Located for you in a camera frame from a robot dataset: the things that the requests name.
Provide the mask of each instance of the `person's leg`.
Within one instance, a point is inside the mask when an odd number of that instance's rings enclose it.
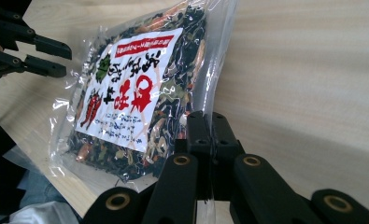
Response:
[[[30,204],[49,202],[67,203],[44,175],[29,171],[26,192],[21,199],[20,209]]]

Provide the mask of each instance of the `wooden table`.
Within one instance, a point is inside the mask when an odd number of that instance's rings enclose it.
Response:
[[[70,44],[82,30],[176,2],[33,0],[24,20]],[[33,46],[20,50],[8,52],[70,63]],[[48,121],[63,87],[62,79],[28,73],[0,79],[0,124],[84,215],[97,195],[71,174],[54,177],[48,163]],[[296,192],[338,189],[369,208],[369,0],[240,1],[214,111]],[[217,223],[230,223],[227,203],[217,203]]]

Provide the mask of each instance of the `metal screw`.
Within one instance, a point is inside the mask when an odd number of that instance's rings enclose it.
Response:
[[[127,193],[117,193],[111,195],[106,201],[106,207],[109,210],[117,211],[126,207],[131,201],[131,197]]]
[[[324,196],[323,201],[333,210],[340,213],[350,213],[353,210],[352,205],[347,200],[334,195]]]
[[[186,156],[177,156],[173,159],[173,162],[176,165],[187,165],[188,163],[190,163],[190,158]]]
[[[259,159],[255,158],[255,157],[251,157],[251,156],[243,158],[243,162],[246,165],[249,165],[249,166],[259,166],[259,165],[261,165],[261,161]]]

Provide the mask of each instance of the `clear plastic bag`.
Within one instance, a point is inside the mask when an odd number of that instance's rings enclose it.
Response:
[[[3,157],[23,169],[41,174],[36,165],[18,146],[13,147],[10,151],[6,152]]]
[[[85,39],[72,97],[53,106],[51,166],[99,193],[155,182],[175,140],[186,138],[186,117],[212,113],[236,3],[183,1]]]

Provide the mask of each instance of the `red banner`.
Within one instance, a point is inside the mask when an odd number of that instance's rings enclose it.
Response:
[[[148,49],[163,49],[167,48],[173,35],[160,36],[156,38],[144,38],[141,40],[133,41],[129,44],[118,45],[115,58],[121,57],[126,54],[136,54]]]

